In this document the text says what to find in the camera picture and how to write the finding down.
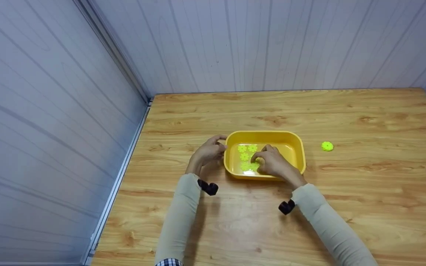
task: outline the wooden table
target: wooden table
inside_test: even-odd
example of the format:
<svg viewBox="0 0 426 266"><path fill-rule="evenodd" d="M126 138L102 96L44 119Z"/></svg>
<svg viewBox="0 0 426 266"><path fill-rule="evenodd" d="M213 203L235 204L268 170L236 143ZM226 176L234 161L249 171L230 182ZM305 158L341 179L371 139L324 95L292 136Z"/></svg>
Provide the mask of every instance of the wooden table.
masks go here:
<svg viewBox="0 0 426 266"><path fill-rule="evenodd" d="M426 93L422 89L158 95L103 231L94 266L152 266L178 178L207 138L286 130L304 142L305 178L380 265L426 265ZM335 145L321 150L322 141ZM283 183L235 180L221 165L202 178L185 265L332 265L299 210L277 207Z"/></svg>

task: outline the green plastic flower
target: green plastic flower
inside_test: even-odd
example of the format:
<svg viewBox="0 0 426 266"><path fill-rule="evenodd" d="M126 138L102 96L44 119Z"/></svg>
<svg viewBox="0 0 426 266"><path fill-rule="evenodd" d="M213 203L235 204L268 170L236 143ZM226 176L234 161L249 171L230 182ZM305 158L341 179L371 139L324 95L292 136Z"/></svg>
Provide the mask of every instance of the green plastic flower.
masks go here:
<svg viewBox="0 0 426 266"><path fill-rule="evenodd" d="M248 163L248 162L242 162L241 163L241 170L242 171L248 171L251 167L251 164L250 163Z"/></svg>
<svg viewBox="0 0 426 266"><path fill-rule="evenodd" d="M258 162L251 163L251 170L256 171L259 168L260 164Z"/></svg>
<svg viewBox="0 0 426 266"><path fill-rule="evenodd" d="M249 145L249 147L247 147L247 149L251 152L251 153L255 153L257 151L257 144L251 144Z"/></svg>
<svg viewBox="0 0 426 266"><path fill-rule="evenodd" d="M239 145L238 146L238 151L240 153L245 153L247 151L247 146L246 145Z"/></svg>
<svg viewBox="0 0 426 266"><path fill-rule="evenodd" d="M240 156L241 156L240 158L241 158L242 161L249 161L249 160L251 160L251 157L252 157L252 155L249 155L247 153L241 153Z"/></svg>
<svg viewBox="0 0 426 266"><path fill-rule="evenodd" d="M324 141L323 143L321 143L321 148L324 151L332 151L333 150L333 144L329 141Z"/></svg>

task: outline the corrugated metal wall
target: corrugated metal wall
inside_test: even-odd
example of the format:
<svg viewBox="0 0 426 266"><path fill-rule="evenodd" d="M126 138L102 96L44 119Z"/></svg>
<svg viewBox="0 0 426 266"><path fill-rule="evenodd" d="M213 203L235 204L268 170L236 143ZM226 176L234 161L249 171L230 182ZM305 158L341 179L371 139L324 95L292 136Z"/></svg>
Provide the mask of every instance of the corrugated metal wall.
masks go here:
<svg viewBox="0 0 426 266"><path fill-rule="evenodd" d="M80 263L145 109L71 0L0 1L0 262Z"/></svg>
<svg viewBox="0 0 426 266"><path fill-rule="evenodd" d="M422 86L425 0L94 0L157 93Z"/></svg>

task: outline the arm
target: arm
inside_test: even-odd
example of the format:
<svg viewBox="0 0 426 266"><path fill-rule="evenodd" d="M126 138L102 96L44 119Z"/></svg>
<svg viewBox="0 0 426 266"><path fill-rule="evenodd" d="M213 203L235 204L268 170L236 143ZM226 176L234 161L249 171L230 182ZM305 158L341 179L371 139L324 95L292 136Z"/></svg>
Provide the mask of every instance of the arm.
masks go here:
<svg viewBox="0 0 426 266"><path fill-rule="evenodd" d="M338 265L377 265L369 249L314 185L298 187L293 192L292 200Z"/></svg>
<svg viewBox="0 0 426 266"><path fill-rule="evenodd" d="M160 232L155 264L164 260L167 260L165 265L176 265L175 260L182 262L200 200L201 188L197 182L198 176L203 165L222 156L226 146L219 143L218 140L224 139L226 136L223 135L210 138L190 158L185 174L177 184Z"/></svg>
<svg viewBox="0 0 426 266"><path fill-rule="evenodd" d="M287 162L276 147L266 145L262 151L253 155L251 161L256 158L262 158L259 171L282 177L294 190L292 200L338 265L377 265L353 229L333 210L319 190L308 184L299 170Z"/></svg>

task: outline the tray rim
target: tray rim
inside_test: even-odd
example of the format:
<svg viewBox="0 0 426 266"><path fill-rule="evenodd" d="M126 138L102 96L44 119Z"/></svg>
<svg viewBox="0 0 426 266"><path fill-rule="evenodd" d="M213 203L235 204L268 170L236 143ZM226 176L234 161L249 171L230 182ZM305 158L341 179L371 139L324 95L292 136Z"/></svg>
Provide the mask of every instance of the tray rim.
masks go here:
<svg viewBox="0 0 426 266"><path fill-rule="evenodd" d="M300 145L301 145L301 151L302 151L302 157L303 157L303 169L299 169L300 173L303 175L303 173L305 172L305 169L307 168L307 162L305 159L305 149L303 148L303 141L301 140L301 138L299 137L299 135L290 132L290 131L285 131L285 130L238 130L238 131L234 131L231 132L231 134L228 135L228 137L225 140L225 144L228 145L228 140L230 139L230 136L232 136L233 134L236 133L243 133L243 132L257 132L257 133L289 133L292 134L294 136L296 136L298 138L298 140L300 141ZM224 156L223 158L223 165L224 168L235 178L240 178L240 179L257 179L257 178L265 178L265 180L277 180L277 177L274 177L273 175L245 175L245 174L235 174L233 173L227 163L226 163L226 156Z"/></svg>

